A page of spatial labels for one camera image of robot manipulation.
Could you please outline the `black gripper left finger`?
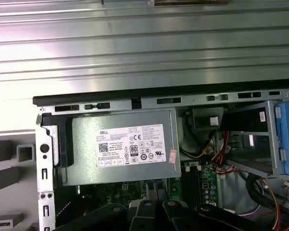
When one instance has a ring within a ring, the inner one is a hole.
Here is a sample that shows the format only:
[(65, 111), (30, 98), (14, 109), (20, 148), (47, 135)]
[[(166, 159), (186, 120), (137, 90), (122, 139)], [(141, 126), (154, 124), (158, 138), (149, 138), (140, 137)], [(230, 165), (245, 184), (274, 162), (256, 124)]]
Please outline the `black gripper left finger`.
[(129, 208), (108, 204), (55, 228), (56, 231), (156, 231), (157, 203), (134, 200)]

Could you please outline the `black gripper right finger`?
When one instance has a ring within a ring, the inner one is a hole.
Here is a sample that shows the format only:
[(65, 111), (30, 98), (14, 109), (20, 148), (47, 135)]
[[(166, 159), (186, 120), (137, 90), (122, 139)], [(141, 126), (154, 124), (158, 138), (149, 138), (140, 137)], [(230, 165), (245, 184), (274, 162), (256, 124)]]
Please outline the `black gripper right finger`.
[(183, 201), (162, 204), (175, 231), (270, 231), (267, 225), (243, 218), (225, 209), (202, 204), (190, 209)]

